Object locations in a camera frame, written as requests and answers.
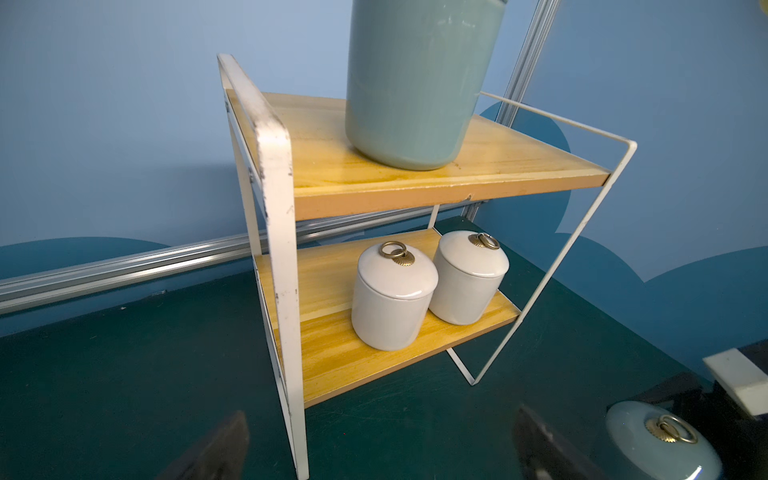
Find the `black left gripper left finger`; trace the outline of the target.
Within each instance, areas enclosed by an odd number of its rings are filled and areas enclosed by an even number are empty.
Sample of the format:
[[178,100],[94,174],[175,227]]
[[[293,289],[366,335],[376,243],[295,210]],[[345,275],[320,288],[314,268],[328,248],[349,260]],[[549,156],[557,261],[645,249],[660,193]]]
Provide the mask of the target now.
[[241,479],[250,444],[247,417],[235,411],[180,457],[157,479]]

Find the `teal tea canister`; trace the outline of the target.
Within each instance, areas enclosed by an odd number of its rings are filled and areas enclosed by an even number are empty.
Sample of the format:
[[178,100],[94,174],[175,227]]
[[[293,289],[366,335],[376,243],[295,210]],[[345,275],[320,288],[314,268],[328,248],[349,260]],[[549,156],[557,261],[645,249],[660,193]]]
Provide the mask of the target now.
[[590,459],[610,479],[721,479],[712,444],[681,417],[655,405],[622,401],[606,412]]
[[434,170],[458,155],[504,1],[356,1],[345,112],[351,145],[382,164]]

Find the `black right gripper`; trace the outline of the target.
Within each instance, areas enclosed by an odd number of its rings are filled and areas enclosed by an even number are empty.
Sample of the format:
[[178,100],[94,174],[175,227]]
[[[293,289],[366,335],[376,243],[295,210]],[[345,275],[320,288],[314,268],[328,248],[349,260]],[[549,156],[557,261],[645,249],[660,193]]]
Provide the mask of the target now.
[[[736,349],[767,374],[766,340]],[[712,444],[723,462],[726,479],[767,477],[767,413],[752,417],[715,379],[706,387],[696,375],[681,373],[633,399],[652,405],[669,404],[674,414],[681,415]]]

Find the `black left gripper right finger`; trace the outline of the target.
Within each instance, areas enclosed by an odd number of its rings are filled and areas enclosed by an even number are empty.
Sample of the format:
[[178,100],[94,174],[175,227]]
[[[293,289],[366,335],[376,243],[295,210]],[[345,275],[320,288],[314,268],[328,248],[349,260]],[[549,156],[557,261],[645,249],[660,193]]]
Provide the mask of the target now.
[[531,408],[521,405],[513,441],[524,479],[607,479],[586,455]]

